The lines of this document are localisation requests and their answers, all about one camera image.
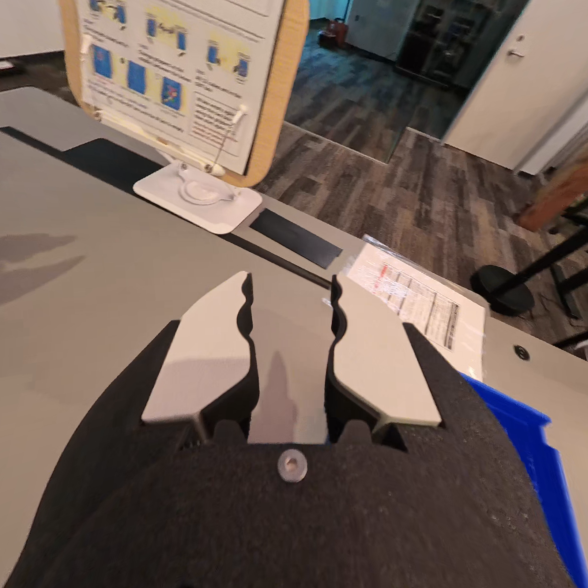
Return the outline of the black desk cover flap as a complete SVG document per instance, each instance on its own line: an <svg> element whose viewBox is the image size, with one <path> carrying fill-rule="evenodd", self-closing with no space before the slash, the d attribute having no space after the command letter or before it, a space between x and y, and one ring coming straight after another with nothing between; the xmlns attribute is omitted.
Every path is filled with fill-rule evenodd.
<svg viewBox="0 0 588 588"><path fill-rule="evenodd" d="M269 209L262 210L250 227L322 269L342 253L342 248Z"/></svg>
<svg viewBox="0 0 588 588"><path fill-rule="evenodd" d="M99 138L60 153L64 163L127 194L136 182L162 169L162 165L107 139Z"/></svg>

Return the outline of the red container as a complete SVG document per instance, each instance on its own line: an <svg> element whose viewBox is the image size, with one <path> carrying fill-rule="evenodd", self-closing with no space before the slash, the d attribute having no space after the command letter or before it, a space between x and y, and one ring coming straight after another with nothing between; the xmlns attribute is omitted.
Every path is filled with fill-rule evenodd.
<svg viewBox="0 0 588 588"><path fill-rule="evenodd" d="M318 44L324 48L345 48L347 32L348 26L344 19L331 19L319 31Z"/></svg>

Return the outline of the blue plastic bin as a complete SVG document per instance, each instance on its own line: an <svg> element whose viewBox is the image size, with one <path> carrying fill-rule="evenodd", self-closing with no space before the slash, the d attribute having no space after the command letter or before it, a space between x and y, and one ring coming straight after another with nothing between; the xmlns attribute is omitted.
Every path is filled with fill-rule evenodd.
<svg viewBox="0 0 588 588"><path fill-rule="evenodd" d="M486 403L517 450L571 579L577 587L587 587L587 563L562 460L545 435L551 419L464 373L461 375Z"/></svg>

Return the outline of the black stanchion base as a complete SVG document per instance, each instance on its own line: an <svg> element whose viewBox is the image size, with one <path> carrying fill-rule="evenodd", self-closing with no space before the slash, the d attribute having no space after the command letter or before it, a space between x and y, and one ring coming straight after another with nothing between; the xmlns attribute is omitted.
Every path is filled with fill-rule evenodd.
<svg viewBox="0 0 588 588"><path fill-rule="evenodd" d="M487 301L490 309L504 316L520 316L533 310L535 301L518 275L496 265L477 269L469 279L472 290Z"/></svg>

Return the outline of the white cabinet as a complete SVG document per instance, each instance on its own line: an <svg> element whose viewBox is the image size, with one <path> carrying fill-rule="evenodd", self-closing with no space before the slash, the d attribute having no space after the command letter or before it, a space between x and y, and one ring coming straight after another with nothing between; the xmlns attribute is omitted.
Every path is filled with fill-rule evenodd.
<svg viewBox="0 0 588 588"><path fill-rule="evenodd" d="M395 61L419 1L352 1L346 18L346 43Z"/></svg>

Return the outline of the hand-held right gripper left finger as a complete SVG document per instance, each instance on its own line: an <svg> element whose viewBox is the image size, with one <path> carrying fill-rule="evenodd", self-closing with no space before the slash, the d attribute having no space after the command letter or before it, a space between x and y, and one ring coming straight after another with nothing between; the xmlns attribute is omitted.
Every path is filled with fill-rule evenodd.
<svg viewBox="0 0 588 588"><path fill-rule="evenodd" d="M229 420L248 437L260 397L253 301L252 274L241 271L188 308L143 409L144 424L187 422L204 442Z"/></svg>

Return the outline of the clear plastic bag with papers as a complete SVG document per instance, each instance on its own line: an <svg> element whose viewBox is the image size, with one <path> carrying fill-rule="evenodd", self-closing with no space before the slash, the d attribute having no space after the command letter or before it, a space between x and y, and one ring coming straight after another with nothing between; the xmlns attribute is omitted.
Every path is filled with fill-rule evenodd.
<svg viewBox="0 0 588 588"><path fill-rule="evenodd" d="M369 235L362 243L342 274L412 324L457 371L484 382L487 303Z"/></svg>

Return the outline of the black shelf unit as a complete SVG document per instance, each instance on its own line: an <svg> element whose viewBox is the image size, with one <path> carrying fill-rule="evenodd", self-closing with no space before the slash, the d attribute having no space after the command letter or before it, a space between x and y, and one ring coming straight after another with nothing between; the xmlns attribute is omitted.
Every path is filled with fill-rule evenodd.
<svg viewBox="0 0 588 588"><path fill-rule="evenodd" d="M492 13L488 1L420 1L395 69L427 84L454 88Z"/></svg>

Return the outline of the black stanchion pole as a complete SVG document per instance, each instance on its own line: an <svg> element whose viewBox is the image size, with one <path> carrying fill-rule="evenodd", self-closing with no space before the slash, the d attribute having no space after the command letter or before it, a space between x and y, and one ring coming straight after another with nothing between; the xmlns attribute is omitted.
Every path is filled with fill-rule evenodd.
<svg viewBox="0 0 588 588"><path fill-rule="evenodd" d="M498 285L498 287L490 292L495 297L503 294L525 284L534 275L539 274L545 269L549 268L555 262L561 261L574 253L582 246L587 245L587 226L583 226L576 233L571 235L568 239L560 243L558 246L551 249L547 254L540 259L533 262L527 268L521 270L517 274L511 276L508 280Z"/></svg>

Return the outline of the white door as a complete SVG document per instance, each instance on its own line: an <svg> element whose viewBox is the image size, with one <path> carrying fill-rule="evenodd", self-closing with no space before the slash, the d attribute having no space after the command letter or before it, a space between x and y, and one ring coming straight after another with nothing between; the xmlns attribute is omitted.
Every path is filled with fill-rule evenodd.
<svg viewBox="0 0 588 588"><path fill-rule="evenodd" d="M443 142L514 170L586 91L587 1L529 1Z"/></svg>

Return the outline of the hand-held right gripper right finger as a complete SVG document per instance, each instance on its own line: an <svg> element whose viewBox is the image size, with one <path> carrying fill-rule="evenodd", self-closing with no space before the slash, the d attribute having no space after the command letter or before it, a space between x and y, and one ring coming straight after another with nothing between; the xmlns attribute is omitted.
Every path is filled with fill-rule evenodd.
<svg viewBox="0 0 588 588"><path fill-rule="evenodd" d="M351 421L377 443L402 443L398 426L437 428L442 417L402 320L343 274L330 287L334 335L326 366L325 414L330 443Z"/></svg>

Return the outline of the printed instruction sheet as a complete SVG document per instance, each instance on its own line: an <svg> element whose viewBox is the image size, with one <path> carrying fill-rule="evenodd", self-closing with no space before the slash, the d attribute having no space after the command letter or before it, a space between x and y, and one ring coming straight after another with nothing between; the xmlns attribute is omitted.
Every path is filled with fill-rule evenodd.
<svg viewBox="0 0 588 588"><path fill-rule="evenodd" d="M75 1L104 123L244 175L284 1Z"/></svg>

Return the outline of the brown wooden furniture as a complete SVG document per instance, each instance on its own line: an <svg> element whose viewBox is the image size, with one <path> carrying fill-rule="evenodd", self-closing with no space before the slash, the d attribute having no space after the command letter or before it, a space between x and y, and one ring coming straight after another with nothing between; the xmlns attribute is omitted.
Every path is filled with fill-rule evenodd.
<svg viewBox="0 0 588 588"><path fill-rule="evenodd" d="M515 223L527 231L539 231L586 191L587 148L584 148L540 189L535 200L518 214Z"/></svg>

